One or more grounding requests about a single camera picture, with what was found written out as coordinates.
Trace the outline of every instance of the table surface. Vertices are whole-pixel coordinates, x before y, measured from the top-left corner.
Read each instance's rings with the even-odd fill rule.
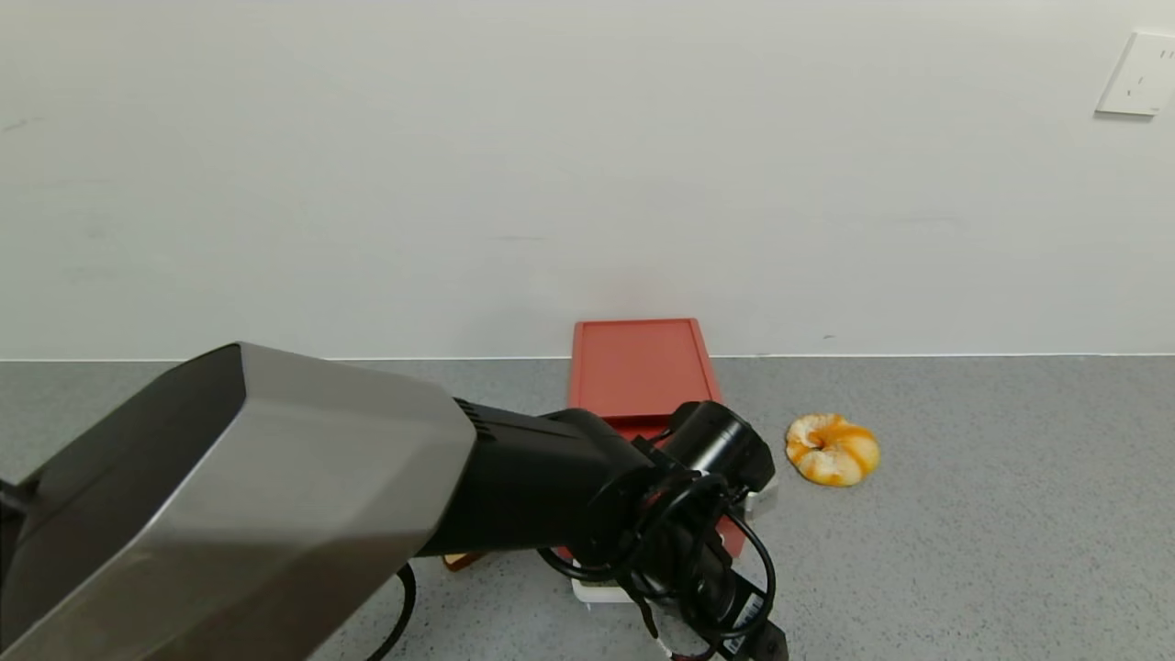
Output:
[[[566,392],[557,360],[361,365],[526,413]],[[0,364],[0,475],[19,480],[166,367]],[[1175,358],[714,367],[779,468],[779,501],[753,526],[792,659],[1175,659]],[[818,487],[787,464],[787,424],[824,411],[880,440],[858,487]],[[663,659],[634,607],[586,611],[533,553],[456,574],[412,565],[416,614],[389,659]],[[365,659],[400,599],[391,581],[313,659]]]

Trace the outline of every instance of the orange peel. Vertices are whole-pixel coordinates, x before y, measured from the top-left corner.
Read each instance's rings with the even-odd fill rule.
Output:
[[[865,427],[835,413],[804,416],[787,429],[787,459],[808,480],[851,487],[873,472],[878,441]]]

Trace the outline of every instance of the red tray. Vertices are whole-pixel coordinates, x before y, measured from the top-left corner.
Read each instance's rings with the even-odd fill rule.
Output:
[[[682,403],[721,402],[697,318],[580,321],[571,350],[568,405],[599,416],[624,438],[650,438]],[[745,537],[718,526],[731,555]]]

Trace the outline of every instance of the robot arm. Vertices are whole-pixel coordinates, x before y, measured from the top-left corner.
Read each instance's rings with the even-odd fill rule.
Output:
[[[751,535],[761,591],[713,531],[745,528],[737,506],[773,475],[770,452],[713,403],[665,436],[658,450],[584,411],[535,418],[216,350],[6,493],[0,660],[304,659],[412,557],[517,548],[669,607],[711,652],[786,659],[766,551]]]

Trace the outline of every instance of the electrical outlet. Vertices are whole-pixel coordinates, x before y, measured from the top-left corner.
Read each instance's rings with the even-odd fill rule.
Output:
[[[1097,112],[1156,115],[1175,93],[1175,36],[1135,32]]]

